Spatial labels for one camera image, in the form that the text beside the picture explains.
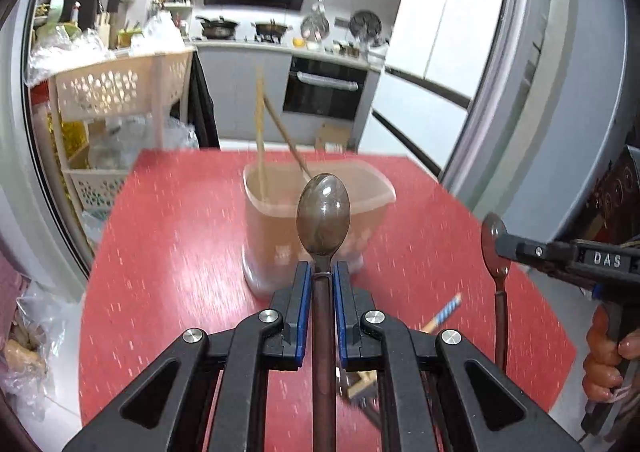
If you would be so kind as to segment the person's right hand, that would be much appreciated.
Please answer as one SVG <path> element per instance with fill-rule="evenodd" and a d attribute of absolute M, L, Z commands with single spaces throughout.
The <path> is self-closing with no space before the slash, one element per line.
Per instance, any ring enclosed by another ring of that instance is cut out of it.
<path fill-rule="evenodd" d="M 619 344 L 608 338 L 608 315 L 599 305 L 594 311 L 591 327 L 586 336 L 589 354 L 582 368 L 582 379 L 587 399 L 593 402 L 612 402 L 614 390 L 623 386 L 623 375 L 618 365 L 623 360 L 639 357 L 639 330 L 629 333 Z"/>

